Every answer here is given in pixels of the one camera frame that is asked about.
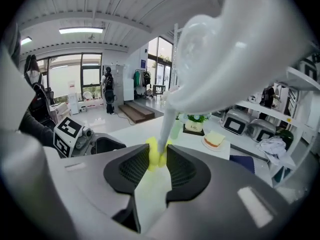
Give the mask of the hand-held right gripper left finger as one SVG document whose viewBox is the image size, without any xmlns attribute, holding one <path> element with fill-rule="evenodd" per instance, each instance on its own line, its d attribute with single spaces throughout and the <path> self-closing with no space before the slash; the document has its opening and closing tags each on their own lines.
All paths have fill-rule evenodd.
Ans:
<svg viewBox="0 0 320 240">
<path fill-rule="evenodd" d="M 149 165 L 149 146 L 64 158 L 60 196 L 76 240 L 150 240 L 139 233 L 134 191 Z"/>
</svg>

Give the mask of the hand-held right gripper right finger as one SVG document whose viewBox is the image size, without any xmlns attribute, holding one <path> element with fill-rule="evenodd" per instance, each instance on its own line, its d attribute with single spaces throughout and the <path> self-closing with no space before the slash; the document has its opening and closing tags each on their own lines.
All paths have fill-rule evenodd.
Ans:
<svg viewBox="0 0 320 240">
<path fill-rule="evenodd" d="M 243 166 L 169 145 L 167 160 L 194 163 L 190 181 L 167 194 L 167 208 L 147 231 L 155 240 L 274 240 L 290 217 L 287 201 Z"/>
</svg>

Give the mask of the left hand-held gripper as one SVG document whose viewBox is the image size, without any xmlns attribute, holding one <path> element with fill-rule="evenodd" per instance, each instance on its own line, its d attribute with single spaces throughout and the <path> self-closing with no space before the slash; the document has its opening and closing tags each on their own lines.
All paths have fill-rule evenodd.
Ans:
<svg viewBox="0 0 320 240">
<path fill-rule="evenodd" d="M 53 129 L 53 145 L 64 158 L 85 156 L 95 133 L 83 122 L 65 117 Z M 107 133 L 97 133 L 94 153 L 120 150 L 127 146 Z"/>
</svg>

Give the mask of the yellow brush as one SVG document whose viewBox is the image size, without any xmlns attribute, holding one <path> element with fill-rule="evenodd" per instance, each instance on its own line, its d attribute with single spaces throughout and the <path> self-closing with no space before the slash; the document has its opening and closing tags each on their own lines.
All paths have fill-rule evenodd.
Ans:
<svg viewBox="0 0 320 240">
<path fill-rule="evenodd" d="M 148 169 L 165 166 L 178 113 L 207 114 L 242 101 L 304 57 L 313 37 L 293 0 L 224 0 L 218 17 L 192 17 L 177 45 L 178 86 L 165 100 L 159 138 L 147 141 Z"/>
</svg>

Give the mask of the person's left forearm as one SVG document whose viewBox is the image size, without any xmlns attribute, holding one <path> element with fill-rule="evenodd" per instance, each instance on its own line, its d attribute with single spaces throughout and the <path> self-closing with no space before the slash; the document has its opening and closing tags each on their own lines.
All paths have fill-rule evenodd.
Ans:
<svg viewBox="0 0 320 240">
<path fill-rule="evenodd" d="M 54 132 L 38 122 L 27 110 L 18 128 L 22 133 L 36 138 L 44 147 L 55 148 Z"/>
</svg>

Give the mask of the dark blue chair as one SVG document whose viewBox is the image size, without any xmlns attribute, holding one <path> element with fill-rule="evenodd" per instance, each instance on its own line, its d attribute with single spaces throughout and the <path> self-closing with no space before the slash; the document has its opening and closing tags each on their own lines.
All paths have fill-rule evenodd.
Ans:
<svg viewBox="0 0 320 240">
<path fill-rule="evenodd" d="M 252 174 L 255 174 L 255 164 L 252 157 L 243 155 L 230 155 L 229 160 L 243 166 Z"/>
</svg>

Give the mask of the wooden step platform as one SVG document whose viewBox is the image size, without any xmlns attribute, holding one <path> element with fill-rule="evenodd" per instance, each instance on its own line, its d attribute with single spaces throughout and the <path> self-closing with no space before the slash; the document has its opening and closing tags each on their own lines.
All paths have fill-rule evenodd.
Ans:
<svg viewBox="0 0 320 240">
<path fill-rule="evenodd" d="M 118 108 L 135 124 L 155 119 L 155 113 L 153 111 L 133 101 L 126 101 L 124 104 L 119 105 Z"/>
</svg>

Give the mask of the pink plate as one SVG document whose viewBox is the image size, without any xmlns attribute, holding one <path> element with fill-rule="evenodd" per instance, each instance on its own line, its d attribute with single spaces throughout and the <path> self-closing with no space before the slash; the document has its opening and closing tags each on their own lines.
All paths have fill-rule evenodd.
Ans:
<svg viewBox="0 0 320 240">
<path fill-rule="evenodd" d="M 224 151 L 226 151 L 226 150 L 230 147 L 230 142 L 227 141 L 227 140 L 225 140 L 225 139 L 224 139 L 223 142 L 222 142 L 219 146 L 217 146 L 217 147 L 213 147 L 213 146 L 209 145 L 209 144 L 206 142 L 205 137 L 203 137 L 203 138 L 201 139 L 201 142 L 202 142 L 202 144 L 203 144 L 207 149 L 209 149 L 209 150 L 211 150 L 211 151 L 214 151 L 214 152 L 224 152 Z"/>
</svg>

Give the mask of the white water dispenser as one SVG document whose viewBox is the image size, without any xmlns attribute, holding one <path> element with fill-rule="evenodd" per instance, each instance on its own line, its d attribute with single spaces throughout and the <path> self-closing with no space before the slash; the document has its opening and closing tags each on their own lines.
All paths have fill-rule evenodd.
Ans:
<svg viewBox="0 0 320 240">
<path fill-rule="evenodd" d="M 68 82 L 68 104 L 70 106 L 70 111 L 72 115 L 79 114 L 78 96 L 77 96 L 74 81 Z"/>
</svg>

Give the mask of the grey metal locker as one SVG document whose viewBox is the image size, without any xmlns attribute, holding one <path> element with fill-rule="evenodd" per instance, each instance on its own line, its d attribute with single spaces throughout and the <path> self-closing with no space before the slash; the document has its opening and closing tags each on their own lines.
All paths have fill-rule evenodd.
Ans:
<svg viewBox="0 0 320 240">
<path fill-rule="evenodd" d="M 117 96 L 116 106 L 120 106 L 124 103 L 124 84 L 123 84 L 123 72 L 124 67 L 122 65 L 115 66 L 115 89 L 114 93 Z"/>
</svg>

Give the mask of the yellow sponge cake slice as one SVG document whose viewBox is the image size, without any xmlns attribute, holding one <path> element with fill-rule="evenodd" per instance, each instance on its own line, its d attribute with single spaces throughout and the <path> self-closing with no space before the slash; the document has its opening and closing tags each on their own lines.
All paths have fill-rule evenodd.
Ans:
<svg viewBox="0 0 320 240">
<path fill-rule="evenodd" d="M 224 139 L 224 135 L 215 131 L 210 131 L 208 134 L 204 136 L 204 142 L 213 148 L 219 147 L 221 143 L 224 141 Z"/>
</svg>

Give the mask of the black tray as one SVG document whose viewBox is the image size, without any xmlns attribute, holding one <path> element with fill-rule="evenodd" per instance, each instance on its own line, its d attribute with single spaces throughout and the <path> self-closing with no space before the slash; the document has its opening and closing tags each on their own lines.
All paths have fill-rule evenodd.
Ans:
<svg viewBox="0 0 320 240">
<path fill-rule="evenodd" d="M 183 133 L 191 134 L 191 135 L 196 135 L 196 136 L 204 136 L 204 135 L 205 135 L 203 129 L 202 129 L 200 132 L 196 132 L 196 131 L 192 131 L 192 130 L 187 130 L 185 124 L 183 125 Z"/>
</svg>

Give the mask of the clothes rack with garments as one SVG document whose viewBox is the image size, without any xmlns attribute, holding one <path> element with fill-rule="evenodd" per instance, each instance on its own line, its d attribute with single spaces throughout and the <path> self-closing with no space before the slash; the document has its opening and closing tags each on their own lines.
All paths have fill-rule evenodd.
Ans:
<svg viewBox="0 0 320 240">
<path fill-rule="evenodd" d="M 144 93 L 140 96 L 147 98 L 147 87 L 152 87 L 151 74 L 147 70 L 136 69 L 133 74 L 133 90 L 134 95 L 138 96 L 137 88 L 144 88 Z"/>
</svg>

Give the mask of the white crumpled cloth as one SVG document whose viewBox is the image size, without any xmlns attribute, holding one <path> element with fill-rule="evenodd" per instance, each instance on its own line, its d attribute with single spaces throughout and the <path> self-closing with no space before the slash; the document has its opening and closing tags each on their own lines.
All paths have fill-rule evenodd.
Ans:
<svg viewBox="0 0 320 240">
<path fill-rule="evenodd" d="M 287 153 L 286 143 L 279 136 L 263 139 L 256 145 L 256 148 L 264 153 L 272 164 L 277 166 Z"/>
</svg>

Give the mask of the white planter box with flowers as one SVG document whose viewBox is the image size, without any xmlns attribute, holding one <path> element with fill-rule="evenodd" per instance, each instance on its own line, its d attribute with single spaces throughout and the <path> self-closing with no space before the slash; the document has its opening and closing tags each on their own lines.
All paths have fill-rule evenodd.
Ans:
<svg viewBox="0 0 320 240">
<path fill-rule="evenodd" d="M 187 131 L 200 133 L 203 130 L 203 124 L 209 120 L 211 114 L 188 114 L 185 128 Z"/>
</svg>

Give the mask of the small white side table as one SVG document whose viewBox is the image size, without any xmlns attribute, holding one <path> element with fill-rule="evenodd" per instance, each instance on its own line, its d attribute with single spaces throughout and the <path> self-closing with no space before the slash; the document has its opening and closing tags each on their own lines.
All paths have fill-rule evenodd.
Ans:
<svg viewBox="0 0 320 240">
<path fill-rule="evenodd" d="M 158 84 L 153 85 L 152 94 L 154 96 L 163 95 L 165 91 L 166 91 L 165 85 L 158 85 Z"/>
</svg>

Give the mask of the white shelving rack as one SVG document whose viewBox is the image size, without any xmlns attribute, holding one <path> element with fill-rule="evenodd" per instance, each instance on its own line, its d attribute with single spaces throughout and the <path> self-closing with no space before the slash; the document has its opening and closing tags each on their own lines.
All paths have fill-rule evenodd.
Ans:
<svg viewBox="0 0 320 240">
<path fill-rule="evenodd" d="M 262 126 L 262 133 L 256 138 L 247 133 L 238 134 L 231 130 L 230 124 L 224 124 L 224 117 L 211 116 L 204 122 L 206 133 L 211 130 L 224 135 L 231 146 L 249 153 L 268 163 L 267 182 L 274 188 L 284 185 L 303 164 L 320 134 L 320 108 L 316 108 L 312 98 L 320 99 L 320 77 L 314 80 L 311 75 L 316 73 L 312 61 L 303 59 L 296 68 L 288 67 L 286 73 L 275 82 L 275 92 L 280 94 L 281 101 L 267 108 L 259 104 L 261 95 L 257 93 L 247 101 L 236 103 L 234 109 L 244 109 L 254 122 Z M 257 148 L 258 143 L 267 136 L 271 126 L 279 128 L 284 125 L 281 135 L 293 139 L 285 155 L 277 163 L 272 163 L 263 151 Z"/>
</svg>

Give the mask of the person's dark hooded jacket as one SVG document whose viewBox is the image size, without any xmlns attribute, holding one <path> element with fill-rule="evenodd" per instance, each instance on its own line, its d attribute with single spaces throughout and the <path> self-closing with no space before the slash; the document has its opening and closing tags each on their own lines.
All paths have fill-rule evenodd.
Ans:
<svg viewBox="0 0 320 240">
<path fill-rule="evenodd" d="M 0 39 L 0 131 L 15 131 L 35 96 L 19 70 L 21 36 L 11 23 Z"/>
</svg>

